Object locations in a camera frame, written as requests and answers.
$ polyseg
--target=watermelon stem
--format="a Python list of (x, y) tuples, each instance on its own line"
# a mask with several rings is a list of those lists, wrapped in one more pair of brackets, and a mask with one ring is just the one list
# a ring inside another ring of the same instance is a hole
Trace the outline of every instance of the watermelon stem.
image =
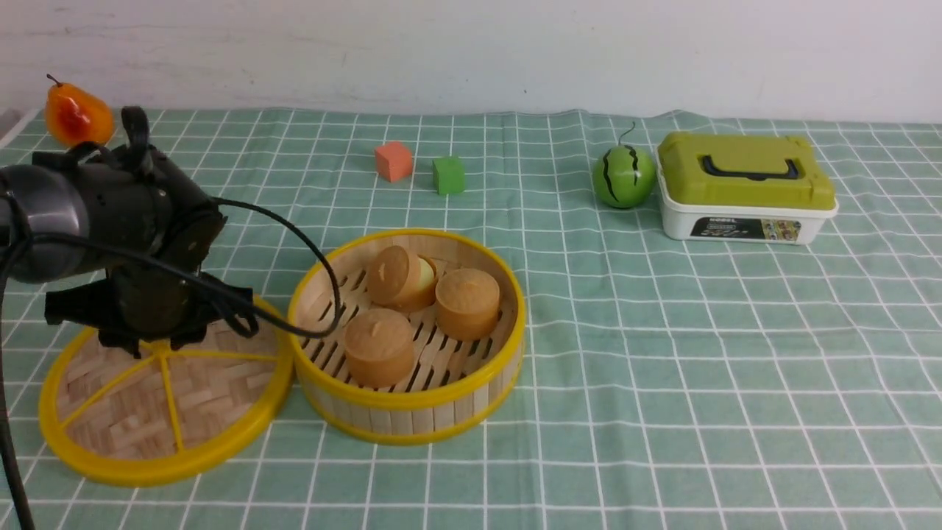
[(630, 133), (630, 132), (633, 131), (633, 130), (635, 130), (635, 123), (634, 123), (634, 122), (631, 122), (631, 128), (628, 129), (627, 131), (623, 132), (623, 133), (622, 133), (622, 136), (618, 137), (618, 144), (621, 145), (621, 144), (622, 144), (622, 138), (624, 138), (625, 136), (627, 136), (627, 134)]

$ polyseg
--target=green cube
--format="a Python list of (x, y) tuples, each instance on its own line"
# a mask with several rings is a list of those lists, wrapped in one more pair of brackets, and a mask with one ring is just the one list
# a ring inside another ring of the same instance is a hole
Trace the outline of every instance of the green cube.
[(431, 179), (439, 195), (464, 191), (464, 166), (458, 157), (437, 158), (431, 164)]

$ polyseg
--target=black cable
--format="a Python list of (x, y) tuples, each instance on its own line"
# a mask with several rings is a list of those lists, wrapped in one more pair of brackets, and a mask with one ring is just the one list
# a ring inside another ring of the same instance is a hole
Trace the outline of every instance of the black cable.
[[(3, 260), (0, 264), (0, 314), (3, 313), (3, 298), (4, 292), (7, 290), (7, 279), (13, 270), (13, 266), (23, 257), (28, 248), (29, 242), (23, 240), (14, 244), (8, 252), (0, 257)], [(0, 416), (0, 455), (3, 457), (3, 470), (7, 476), (9, 495), (13, 500), (13, 508), (16, 510), (16, 518), (20, 522), (20, 527), (23, 530), (35, 530), (36, 524), (33, 522), (33, 514), (29, 510), (26, 489), (23, 478), (20, 476), (20, 466), (16, 461), (16, 451), (13, 448), (13, 435), (9, 428), (7, 395), (4, 391), (2, 342), (0, 342), (0, 408), (3, 411), (2, 416)]]
[[(123, 257), (125, 259), (130, 259), (132, 261), (143, 263), (150, 267), (155, 267), (165, 273), (172, 274), (186, 281), (188, 284), (191, 284), (194, 287), (197, 287), (205, 292), (210, 293), (213, 297), (223, 298), (234, 306), (243, 307), (246, 310), (257, 315), (258, 317), (261, 317), (263, 320), (268, 321), (275, 327), (283, 329), (284, 331), (291, 333), (293, 335), (304, 337), (306, 339), (323, 339), (327, 337), (328, 335), (333, 333), (334, 329), (336, 329), (336, 325), (340, 321), (340, 311), (339, 311), (340, 306), (337, 306), (334, 309), (333, 321), (331, 322), (331, 324), (328, 326), (326, 330), (310, 331), (307, 329), (303, 329), (291, 323), (286, 322), (281, 317), (278, 317), (276, 315), (269, 313), (263, 308), (256, 306), (252, 302), (247, 302), (245, 299), (240, 297), (238, 294), (235, 294), (232, 290), (225, 287), (223, 284), (220, 284), (218, 282), (213, 282), (205, 278), (201, 278), (197, 276), (196, 274), (190, 273), (188, 271), (185, 271), (183, 269), (180, 269), (178, 267), (175, 267), (173, 265), (160, 261), (159, 259), (150, 257), (146, 254), (129, 251), (121, 247), (116, 247), (116, 246), (100, 243), (98, 241), (89, 240), (87, 238), (73, 236), (71, 234), (59, 234), (57, 232), (37, 232), (33, 234), (32, 242), (33, 244), (64, 243), (71, 246), (83, 247), (83, 248), (95, 250), (98, 252), (111, 254), (117, 257)], [(335, 294), (336, 294), (336, 300), (339, 302), (340, 289), (336, 289)]]
[(291, 233), (293, 233), (295, 236), (298, 236), (298, 239), (303, 241), (304, 244), (306, 244), (307, 247), (311, 249), (312, 252), (314, 252), (314, 255), (317, 256), (317, 260), (320, 261), (321, 265), (324, 266), (324, 271), (327, 272), (327, 276), (331, 279), (331, 288), (333, 289), (333, 321), (331, 322), (331, 325), (329, 327), (331, 331), (327, 332), (324, 335), (324, 337), (326, 337), (327, 335), (330, 335), (334, 331), (334, 329), (336, 329), (336, 327), (340, 324), (340, 316), (341, 316), (340, 307), (342, 306), (340, 302), (340, 282), (337, 281), (337, 275), (333, 272), (333, 267), (331, 267), (331, 263), (320, 252), (320, 249), (317, 248), (317, 245), (315, 245), (314, 242), (310, 240), (310, 238), (305, 236), (304, 232), (300, 231), (300, 228), (297, 228), (293, 223), (291, 223), (284, 217), (278, 215), (277, 213), (271, 211), (270, 209), (266, 209), (258, 205), (254, 205), (252, 203), (243, 203), (242, 201), (236, 201), (233, 199), (224, 199), (222, 197), (215, 197), (213, 200), (216, 201), (216, 204), (218, 205), (245, 208), (245, 209), (255, 211), (269, 217), (270, 219), (284, 225), (285, 228), (290, 230)]

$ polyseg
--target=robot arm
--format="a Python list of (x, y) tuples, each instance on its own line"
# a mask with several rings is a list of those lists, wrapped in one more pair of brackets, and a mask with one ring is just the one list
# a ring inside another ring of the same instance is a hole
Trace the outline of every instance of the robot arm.
[[(114, 151), (101, 150), (83, 163), (99, 147), (81, 144), (63, 154), (38, 152), (31, 164), (0, 170), (0, 186), (11, 199), (0, 211), (8, 243), (30, 234), (65, 234), (142, 253), (224, 285), (200, 273), (226, 222), (217, 202), (149, 143), (141, 109), (124, 108), (122, 120), (130, 143)], [(206, 326), (220, 319), (247, 337), (258, 331), (250, 312), (239, 315), (246, 327), (231, 305), (165, 270), (89, 248), (32, 245), (11, 277), (44, 283), (99, 270), (106, 272), (102, 280), (47, 294), (46, 321), (94, 327), (104, 346), (135, 357), (141, 340), (169, 339), (177, 349), (203, 340)], [(252, 290), (225, 287), (252, 302)]]

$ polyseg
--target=fake pear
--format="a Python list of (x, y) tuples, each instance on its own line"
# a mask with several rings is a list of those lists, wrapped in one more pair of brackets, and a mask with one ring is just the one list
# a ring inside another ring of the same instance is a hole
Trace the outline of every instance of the fake pear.
[(73, 84), (46, 77), (55, 83), (46, 94), (43, 113), (49, 134), (70, 148), (83, 141), (108, 143), (115, 132), (111, 108)]

